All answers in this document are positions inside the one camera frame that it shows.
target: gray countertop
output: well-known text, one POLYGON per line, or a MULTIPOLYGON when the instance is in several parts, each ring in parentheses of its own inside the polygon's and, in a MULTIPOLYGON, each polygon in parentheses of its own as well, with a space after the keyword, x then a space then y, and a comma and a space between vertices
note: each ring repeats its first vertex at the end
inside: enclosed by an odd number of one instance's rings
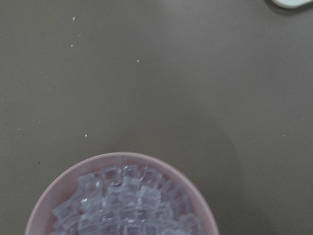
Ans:
POLYGON ((4 1, 0 20, 2 235, 115 151, 182 171, 222 235, 313 233, 312 5, 4 1))

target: white object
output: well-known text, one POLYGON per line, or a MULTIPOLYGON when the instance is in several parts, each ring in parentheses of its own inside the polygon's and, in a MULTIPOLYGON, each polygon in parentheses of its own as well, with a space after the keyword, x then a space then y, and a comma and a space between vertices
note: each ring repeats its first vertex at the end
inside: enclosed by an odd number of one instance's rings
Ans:
POLYGON ((313 2, 313 0, 272 0, 276 5, 283 8, 296 8, 313 2))

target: bowl rim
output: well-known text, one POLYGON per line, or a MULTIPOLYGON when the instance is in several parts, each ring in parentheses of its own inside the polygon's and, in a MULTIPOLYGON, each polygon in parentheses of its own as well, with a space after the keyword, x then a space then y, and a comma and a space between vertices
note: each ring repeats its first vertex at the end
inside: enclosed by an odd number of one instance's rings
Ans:
POLYGON ((203 206, 205 206, 205 215, 208 218, 208 221, 210 221, 211 223, 211 230, 213 231, 214 235, 219 235, 219 230, 216 224, 216 220, 214 218, 214 215, 209 207, 209 205, 207 204, 206 200, 204 199, 204 197, 202 196, 202 194, 199 192, 199 190, 197 189, 197 187, 184 175, 182 174, 179 170, 177 170, 175 167, 171 166, 170 164, 164 162, 163 160, 160 160, 158 158, 154 158, 145 154, 141 154, 141 153, 134 153, 134 152, 112 152, 112 153, 105 153, 105 154, 100 154, 94 157, 90 157, 87 158, 73 166, 71 166, 70 168, 68 168, 66 171, 64 171, 61 175, 59 175, 47 188, 46 190, 43 192, 43 194, 40 196, 39 200, 37 201, 34 209, 32 210, 32 213, 29 217, 26 229, 25 229, 25 235, 30 235, 30 229, 31 229, 31 225, 34 222, 34 217, 36 215, 36 212, 38 211, 38 208, 40 206, 40 204, 42 203, 42 201, 45 199, 45 197, 49 194, 49 192, 51 191, 51 189, 54 187, 54 185, 59 182, 60 179, 62 179, 65 175, 67 175, 68 173, 70 173, 71 171, 73 171, 74 169, 80 167, 81 165, 84 165, 85 163, 94 161, 94 160, 98 160, 101 158, 106 158, 106 157, 113 157, 113 156, 122 156, 122 157, 127 157, 127 156, 132 156, 135 158, 139 158, 139 159, 143 159, 146 161, 150 161, 155 163, 156 165, 162 166, 167 168, 169 171, 172 171, 174 174, 179 175, 181 177, 181 180, 183 181, 183 183, 192 188, 192 191, 194 192, 195 196, 198 198, 198 202, 200 204, 202 204, 203 206))

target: ice cube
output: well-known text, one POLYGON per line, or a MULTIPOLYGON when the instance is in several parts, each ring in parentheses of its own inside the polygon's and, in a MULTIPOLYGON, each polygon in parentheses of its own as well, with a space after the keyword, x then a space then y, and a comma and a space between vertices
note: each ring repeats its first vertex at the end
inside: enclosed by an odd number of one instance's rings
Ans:
POLYGON ((78 235, 78 224, 75 224, 67 233, 68 235, 78 235))
POLYGON ((178 219, 181 215, 192 212, 191 201, 186 195, 179 200, 172 200, 171 205, 174 213, 174 219, 178 219))
POLYGON ((141 226, 137 224, 128 224, 124 227, 123 235, 142 235, 141 226))
POLYGON ((161 235, 189 235, 182 230, 166 229, 161 235))
POLYGON ((121 205, 119 196, 121 194, 121 188, 108 188, 107 195, 105 197, 106 205, 108 207, 118 207, 121 205))
POLYGON ((173 218, 173 210, 172 206, 169 202, 161 202, 156 209, 156 219, 172 219, 173 218))
POLYGON ((71 201, 67 200, 55 209, 53 209, 52 213, 54 214, 57 219, 62 220, 63 218, 69 216, 73 213, 75 209, 72 207, 71 201))
POLYGON ((202 233, 202 221, 194 214, 182 215, 179 217, 179 221, 182 223, 184 230, 190 235, 199 235, 202 233))
POLYGON ((102 195, 91 198, 85 198, 81 201, 81 211, 87 214, 93 214, 105 207, 105 199, 102 195))
POLYGON ((52 228, 54 231, 56 232, 61 232, 63 230, 62 228, 62 224, 59 220, 57 220, 53 225, 52 225, 52 228))
POLYGON ((118 224, 113 222, 110 224, 99 225, 98 231, 100 235, 120 235, 118 224))
POLYGON ((166 178, 162 175, 160 182, 158 184, 158 188, 162 188, 166 181, 167 181, 166 178))
POLYGON ((87 224, 86 226, 79 227, 78 232, 80 235, 89 235, 98 233, 98 227, 95 224, 87 224))
POLYGON ((86 192, 79 188, 75 191, 69 200, 71 201, 72 207, 78 209, 80 207, 80 202, 84 198, 86 198, 86 192))
POLYGON ((137 200, 137 193, 140 187, 140 180, 124 177, 123 184, 121 187, 121 194, 119 200, 124 204, 133 204, 137 200))
POLYGON ((141 173, 141 185, 157 188, 162 174, 154 168, 144 167, 141 173))
POLYGON ((138 178, 139 177, 139 171, 137 170, 136 165, 124 165, 122 167, 122 176, 128 176, 131 178, 138 178))
POLYGON ((50 235, 68 235, 66 232, 52 232, 50 235))
POLYGON ((130 208, 122 208, 119 211, 119 216, 121 220, 127 221, 129 223, 136 220, 136 213, 133 207, 130 208))
POLYGON ((161 201, 159 189, 142 186, 138 193, 138 207, 155 209, 161 201))
POLYGON ((79 222, 78 222, 78 230, 81 230, 83 227, 85 227, 86 225, 90 224, 90 221, 89 221, 90 217, 85 215, 85 214, 82 214, 80 217, 79 217, 79 222))
POLYGON ((103 209, 98 212, 98 222, 102 222, 105 220, 117 218, 117 214, 113 210, 103 209))
POLYGON ((148 209, 137 208, 135 213, 137 220, 140 220, 141 222, 152 220, 154 218, 154 213, 148 209))
POLYGON ((116 186, 122 183, 121 170, 115 165, 99 169, 99 174, 105 183, 116 186))
POLYGON ((157 223, 145 223, 143 225, 143 234, 144 235, 158 235, 159 234, 159 225, 157 223))
POLYGON ((178 200, 186 195, 185 189, 171 180, 166 181, 161 190, 162 194, 165 194, 171 200, 178 200))
POLYGON ((106 188, 105 183, 100 177, 96 177, 94 173, 90 173, 87 175, 83 175, 78 177, 78 186, 80 189, 93 192, 93 191, 101 191, 106 188))
POLYGON ((174 219, 169 219, 169 220, 164 220, 164 224, 163 227, 165 229, 170 229, 170 230, 182 230, 183 229, 183 225, 174 219))
POLYGON ((70 230, 73 228, 79 221, 79 213, 73 212, 70 215, 68 215, 66 218, 63 220, 60 220, 60 223, 62 224, 62 228, 65 231, 70 230))

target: bowl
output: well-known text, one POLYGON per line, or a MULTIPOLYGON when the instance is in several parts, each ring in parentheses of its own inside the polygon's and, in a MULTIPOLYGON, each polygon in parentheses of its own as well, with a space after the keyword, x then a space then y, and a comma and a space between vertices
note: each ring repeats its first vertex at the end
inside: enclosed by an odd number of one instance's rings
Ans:
POLYGON ((219 235, 215 219, 205 199, 181 172, 159 159, 143 154, 125 152, 108 153, 89 158, 62 173, 44 191, 35 205, 29 218, 25 235, 49 235, 52 232, 52 225, 56 221, 52 210, 76 191, 77 177, 97 171, 99 168, 111 164, 153 167, 168 179, 181 184, 190 197, 195 215, 203 221, 204 235, 219 235))

